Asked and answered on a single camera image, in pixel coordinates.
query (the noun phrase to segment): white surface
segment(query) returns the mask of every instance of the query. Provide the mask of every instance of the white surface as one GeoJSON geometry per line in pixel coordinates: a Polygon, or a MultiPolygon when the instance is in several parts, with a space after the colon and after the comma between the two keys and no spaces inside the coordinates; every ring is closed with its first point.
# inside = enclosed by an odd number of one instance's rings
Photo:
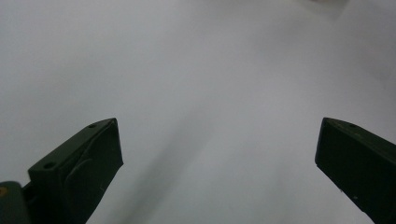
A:
{"type": "Polygon", "coordinates": [[[396,143],[396,4],[0,2],[0,178],[116,117],[89,223],[372,223],[316,167],[323,117],[396,143]]]}

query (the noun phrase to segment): gray background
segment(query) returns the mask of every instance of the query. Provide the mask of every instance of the gray background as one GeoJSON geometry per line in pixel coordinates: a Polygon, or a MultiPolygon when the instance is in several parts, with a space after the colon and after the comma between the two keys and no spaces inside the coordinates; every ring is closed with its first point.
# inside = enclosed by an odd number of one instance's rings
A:
{"type": "Polygon", "coordinates": [[[0,2],[0,180],[116,117],[89,223],[372,223],[316,167],[323,117],[396,142],[393,0],[0,2]]]}

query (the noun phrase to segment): screw hole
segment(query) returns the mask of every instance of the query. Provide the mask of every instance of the screw hole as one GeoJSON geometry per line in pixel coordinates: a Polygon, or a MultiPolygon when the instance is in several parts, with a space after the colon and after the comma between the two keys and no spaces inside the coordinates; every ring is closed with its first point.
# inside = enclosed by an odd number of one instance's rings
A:
{"type": "Polygon", "coordinates": [[[8,189],[6,187],[0,187],[0,197],[3,197],[7,194],[8,189]]]}
{"type": "Polygon", "coordinates": [[[50,169],[50,168],[54,167],[55,165],[56,165],[55,162],[53,162],[53,161],[49,162],[49,163],[44,165],[44,169],[50,169]]]}

